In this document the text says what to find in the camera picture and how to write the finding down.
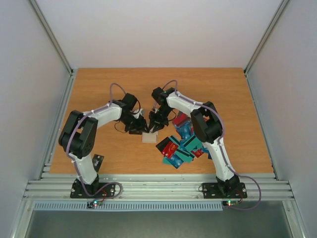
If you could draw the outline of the beige card holder wallet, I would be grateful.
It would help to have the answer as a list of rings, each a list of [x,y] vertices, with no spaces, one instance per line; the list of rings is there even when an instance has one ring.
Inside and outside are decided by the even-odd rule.
[[[158,141],[158,132],[149,132],[149,133],[142,133],[142,142],[143,143],[157,143]]]

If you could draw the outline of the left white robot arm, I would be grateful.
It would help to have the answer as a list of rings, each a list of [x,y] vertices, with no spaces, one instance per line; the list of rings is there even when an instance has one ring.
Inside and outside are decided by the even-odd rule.
[[[126,93],[121,100],[108,102],[95,110],[80,112],[72,111],[58,139],[59,145],[71,159],[77,178],[74,181],[71,198],[115,198],[115,182],[100,182],[98,171],[103,156],[92,155],[98,128],[111,122],[124,124],[124,131],[129,134],[141,135],[149,132],[139,100]]]

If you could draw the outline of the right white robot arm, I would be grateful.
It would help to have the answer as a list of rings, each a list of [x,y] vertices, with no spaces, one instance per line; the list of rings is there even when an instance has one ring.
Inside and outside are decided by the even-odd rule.
[[[158,87],[153,90],[152,97],[159,104],[159,109],[150,112],[149,128],[156,132],[167,126],[167,118],[173,109],[188,115],[193,124],[194,134],[211,154],[220,194],[231,196],[236,191],[236,184],[231,180],[234,173],[229,170],[228,155],[224,147],[223,122],[213,103],[196,102],[182,95],[175,88],[164,91]]]

